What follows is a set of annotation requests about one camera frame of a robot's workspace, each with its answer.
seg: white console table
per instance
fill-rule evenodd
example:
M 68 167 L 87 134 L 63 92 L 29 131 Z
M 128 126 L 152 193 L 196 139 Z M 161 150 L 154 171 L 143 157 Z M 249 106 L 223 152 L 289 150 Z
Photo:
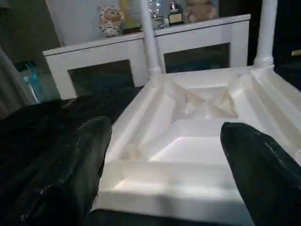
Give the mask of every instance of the white console table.
M 224 43 L 230 44 L 230 67 L 246 66 L 250 18 L 232 16 L 155 31 L 162 71 L 165 53 Z M 149 71 L 143 40 L 144 34 L 136 33 L 44 51 L 61 99 L 77 97 L 69 70 L 120 60 L 130 61 L 135 86 L 145 85 Z

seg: teddy bear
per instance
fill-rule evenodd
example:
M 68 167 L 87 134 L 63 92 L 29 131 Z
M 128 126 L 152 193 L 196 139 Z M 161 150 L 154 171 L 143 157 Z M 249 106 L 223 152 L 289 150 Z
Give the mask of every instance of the teddy bear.
M 124 22 L 122 11 L 114 6 L 105 5 L 100 12 L 100 28 L 107 37 L 120 34 L 120 26 Z
M 186 2 L 184 15 L 190 23 L 213 19 L 217 16 L 217 11 L 211 5 L 210 0 L 186 0 Z

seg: white wall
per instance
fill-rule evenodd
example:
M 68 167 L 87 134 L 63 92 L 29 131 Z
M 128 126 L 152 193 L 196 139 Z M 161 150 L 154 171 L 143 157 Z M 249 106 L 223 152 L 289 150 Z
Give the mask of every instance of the white wall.
M 169 12 L 171 0 L 162 0 L 163 14 Z M 98 6 L 119 5 L 119 0 L 46 0 L 60 43 L 75 45 L 103 38 L 99 29 Z M 185 7 L 185 0 L 177 3 Z

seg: dark wall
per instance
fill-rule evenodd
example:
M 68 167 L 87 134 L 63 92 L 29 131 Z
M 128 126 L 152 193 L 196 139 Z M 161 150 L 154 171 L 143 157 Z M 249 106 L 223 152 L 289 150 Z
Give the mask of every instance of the dark wall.
M 44 0 L 10 0 L 0 10 L 0 45 L 17 63 L 34 60 L 46 67 L 42 51 L 60 46 Z

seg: teal object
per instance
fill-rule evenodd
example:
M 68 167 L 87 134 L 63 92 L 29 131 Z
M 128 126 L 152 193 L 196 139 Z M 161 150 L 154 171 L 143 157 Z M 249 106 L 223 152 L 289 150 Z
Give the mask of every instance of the teal object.
M 34 69 L 34 66 L 29 63 L 25 64 L 28 69 L 30 69 L 32 75 L 31 77 L 24 77 L 25 82 L 29 85 L 29 88 L 34 96 L 34 99 L 37 104 L 40 104 L 41 101 L 38 97 L 40 97 L 43 93 L 43 88 L 39 83 L 36 71 Z

